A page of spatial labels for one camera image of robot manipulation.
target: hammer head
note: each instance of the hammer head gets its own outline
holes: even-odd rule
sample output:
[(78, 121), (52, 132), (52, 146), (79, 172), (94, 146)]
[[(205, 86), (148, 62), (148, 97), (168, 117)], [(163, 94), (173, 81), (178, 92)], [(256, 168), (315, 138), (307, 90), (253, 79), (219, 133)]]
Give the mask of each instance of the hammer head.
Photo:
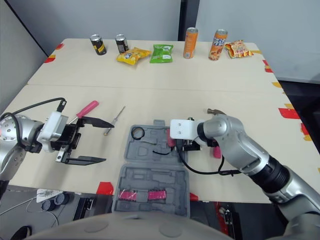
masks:
[(207, 114), (213, 114), (213, 115), (217, 115), (217, 114), (226, 115), (223, 111), (220, 111), (220, 110), (217, 110), (217, 109), (212, 110), (211, 108), (208, 108), (206, 113)]

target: black soda can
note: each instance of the black soda can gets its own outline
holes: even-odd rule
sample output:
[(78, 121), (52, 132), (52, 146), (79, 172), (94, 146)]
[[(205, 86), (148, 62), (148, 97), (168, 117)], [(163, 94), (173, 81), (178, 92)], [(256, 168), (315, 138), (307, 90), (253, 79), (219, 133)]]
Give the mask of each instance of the black soda can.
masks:
[(107, 53), (107, 48), (105, 47), (104, 42), (102, 41), (102, 38), (100, 35), (94, 34), (90, 37), (90, 40), (96, 54), (104, 55)]
[(118, 47), (119, 53), (124, 53), (129, 50), (127, 39), (123, 34), (115, 36), (115, 42)]

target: gray tool case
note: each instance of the gray tool case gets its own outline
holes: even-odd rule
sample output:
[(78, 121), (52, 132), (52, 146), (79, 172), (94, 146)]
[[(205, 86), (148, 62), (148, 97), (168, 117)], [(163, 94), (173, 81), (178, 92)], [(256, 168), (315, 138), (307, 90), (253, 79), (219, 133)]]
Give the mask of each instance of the gray tool case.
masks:
[[(170, 128), (165, 121), (154, 120), (153, 124), (133, 125), (130, 129), (124, 153), (129, 163), (120, 170), (112, 211), (159, 211), (190, 217), (189, 173), (177, 151), (167, 144)], [(140, 140), (132, 137), (132, 130), (137, 127), (144, 130)], [(142, 135), (143, 131), (139, 131), (137, 135)], [(188, 155), (183, 155), (187, 162)], [(164, 191), (165, 197), (159, 199), (150, 195), (156, 192), (158, 196)]]

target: yellow snack bag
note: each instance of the yellow snack bag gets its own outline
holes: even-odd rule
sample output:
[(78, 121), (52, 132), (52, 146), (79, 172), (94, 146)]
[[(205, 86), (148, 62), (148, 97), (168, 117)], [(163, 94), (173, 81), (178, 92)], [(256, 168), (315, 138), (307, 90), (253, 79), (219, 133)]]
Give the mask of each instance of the yellow snack bag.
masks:
[(134, 47), (131, 50), (120, 53), (116, 58), (116, 60), (118, 62), (125, 62), (130, 65), (135, 65), (139, 59), (145, 58), (150, 54), (151, 54), (151, 51)]
[(243, 40), (227, 43), (224, 47), (228, 50), (229, 56), (232, 59), (253, 55), (253, 53), (246, 47)]

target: snack bag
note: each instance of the snack bag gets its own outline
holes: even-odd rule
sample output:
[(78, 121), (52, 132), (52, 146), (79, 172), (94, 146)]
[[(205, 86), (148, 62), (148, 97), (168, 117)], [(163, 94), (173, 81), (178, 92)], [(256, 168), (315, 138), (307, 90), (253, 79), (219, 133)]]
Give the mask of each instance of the snack bag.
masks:
[(243, 40), (227, 43), (224, 47), (228, 50), (229, 56), (232, 59), (254, 55), (250, 50), (248, 50)]
[(173, 45), (154, 44), (153, 54), (152, 54), (150, 63), (151, 64), (171, 63), (173, 61), (171, 56), (171, 52), (173, 48), (174, 48)]
[(139, 59), (145, 58), (150, 54), (151, 54), (151, 51), (134, 47), (131, 50), (120, 53), (116, 58), (116, 60), (118, 62), (125, 62), (130, 65), (135, 65)]

